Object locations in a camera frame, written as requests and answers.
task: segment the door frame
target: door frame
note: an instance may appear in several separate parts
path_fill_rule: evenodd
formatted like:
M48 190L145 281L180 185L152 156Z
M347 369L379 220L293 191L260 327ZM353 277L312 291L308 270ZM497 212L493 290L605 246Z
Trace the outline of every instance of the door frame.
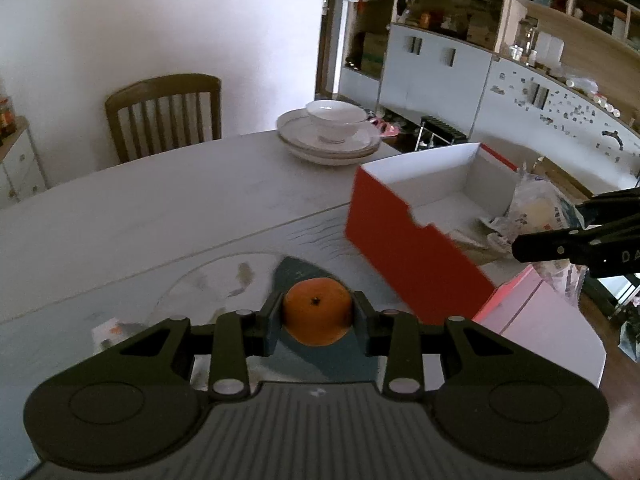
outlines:
M328 12L322 17L318 45L316 95L335 97L338 94L348 9L347 0L328 0Z

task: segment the plastic bag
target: plastic bag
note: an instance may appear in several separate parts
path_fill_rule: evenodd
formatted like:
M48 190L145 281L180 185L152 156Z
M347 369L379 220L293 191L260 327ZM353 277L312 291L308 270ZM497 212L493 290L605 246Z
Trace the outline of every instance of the plastic bag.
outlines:
M488 236L493 247L509 244L521 234L584 228L584 219L572 202L547 179L523 173L513 193L513 201L505 217L497 218L488 227L497 232ZM585 266L569 260L553 260L532 264L538 274L573 306L578 306L586 273Z

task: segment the white wall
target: white wall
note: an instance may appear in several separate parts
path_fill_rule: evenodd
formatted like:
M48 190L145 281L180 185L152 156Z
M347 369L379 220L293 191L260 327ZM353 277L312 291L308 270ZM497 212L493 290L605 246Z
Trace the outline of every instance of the white wall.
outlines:
M0 0L0 76L51 184L117 163L111 92L222 79L223 136L274 129L314 95L322 0Z

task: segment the white table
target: white table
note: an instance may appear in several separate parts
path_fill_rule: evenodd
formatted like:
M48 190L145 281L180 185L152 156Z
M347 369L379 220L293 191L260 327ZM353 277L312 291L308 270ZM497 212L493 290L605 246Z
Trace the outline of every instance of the white table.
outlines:
M297 160L265 132L55 187L0 212L0 322L346 204L354 173Z
M396 153L383 144L373 158ZM265 132L110 168L0 212L0 479L37 462L22 426L30 391L92 354L92 328L144 317L203 263L290 254L378 308L402 308L342 236L355 169L297 160Z

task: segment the open cardboard box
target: open cardboard box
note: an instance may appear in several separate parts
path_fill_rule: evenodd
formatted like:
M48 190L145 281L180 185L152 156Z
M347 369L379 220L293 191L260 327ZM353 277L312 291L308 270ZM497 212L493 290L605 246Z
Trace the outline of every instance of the open cardboard box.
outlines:
M482 239L478 218L501 216L516 167L483 144L457 144L361 166L346 236L424 323L473 318L525 267L513 259L478 268L446 236Z
M370 162L356 173L346 237L423 323L465 316L597 385L606 353L580 311L531 266L477 267L446 235L480 240L478 218L504 215L518 180L483 144Z

